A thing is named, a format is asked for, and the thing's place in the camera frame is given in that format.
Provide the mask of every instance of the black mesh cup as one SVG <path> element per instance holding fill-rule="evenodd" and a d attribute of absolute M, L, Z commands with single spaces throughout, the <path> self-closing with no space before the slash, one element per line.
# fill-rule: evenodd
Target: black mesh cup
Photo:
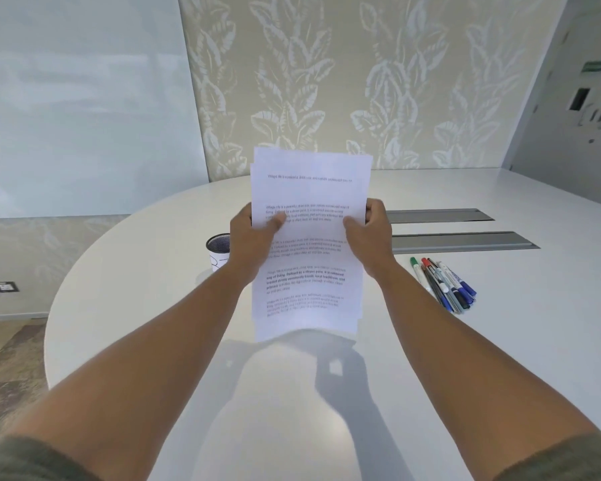
<path fill-rule="evenodd" d="M 209 251 L 209 259 L 211 260 L 211 269 L 213 271 L 218 270 L 227 263 L 229 259 L 229 233 L 212 236 L 207 240 L 205 246 Z"/>

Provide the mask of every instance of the hand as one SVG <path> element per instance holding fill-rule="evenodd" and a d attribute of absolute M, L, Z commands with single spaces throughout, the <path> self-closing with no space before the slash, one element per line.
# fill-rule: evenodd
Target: hand
<path fill-rule="evenodd" d="M 351 216 L 343 219 L 343 225 L 350 248 L 372 278 L 378 280 L 381 271 L 397 264 L 392 253 L 392 225 L 382 201 L 367 200 L 365 226 Z"/>
<path fill-rule="evenodd" d="M 233 268 L 246 283 L 253 281 L 269 255 L 273 236 L 286 218 L 285 213 L 280 212 L 264 228 L 256 229 L 252 227 L 251 202 L 242 208 L 229 224 L 229 261 L 225 266 Z"/>

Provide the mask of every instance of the forearm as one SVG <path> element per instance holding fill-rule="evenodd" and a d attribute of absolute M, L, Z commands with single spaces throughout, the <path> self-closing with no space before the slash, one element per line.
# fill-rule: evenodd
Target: forearm
<path fill-rule="evenodd" d="M 246 285 L 219 269 L 53 388 L 7 432 L 45 441 L 104 481 L 144 479 Z"/>
<path fill-rule="evenodd" d="M 398 264 L 378 281 L 403 350 L 475 479 L 488 481 L 533 453 L 596 430 Z"/>

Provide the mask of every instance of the door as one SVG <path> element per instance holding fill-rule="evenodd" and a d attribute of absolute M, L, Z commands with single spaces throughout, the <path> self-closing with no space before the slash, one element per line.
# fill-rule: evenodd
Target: door
<path fill-rule="evenodd" d="M 601 202 L 601 11 L 571 24 L 512 170 Z"/>

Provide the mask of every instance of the stack of paper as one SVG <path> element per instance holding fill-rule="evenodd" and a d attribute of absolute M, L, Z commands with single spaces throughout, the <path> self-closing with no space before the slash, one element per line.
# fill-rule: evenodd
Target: stack of paper
<path fill-rule="evenodd" d="M 370 156 L 255 149 L 252 225 L 287 213 L 252 285 L 257 340 L 306 328 L 356 332 L 363 267 L 343 218 L 365 222 L 371 166 Z"/>

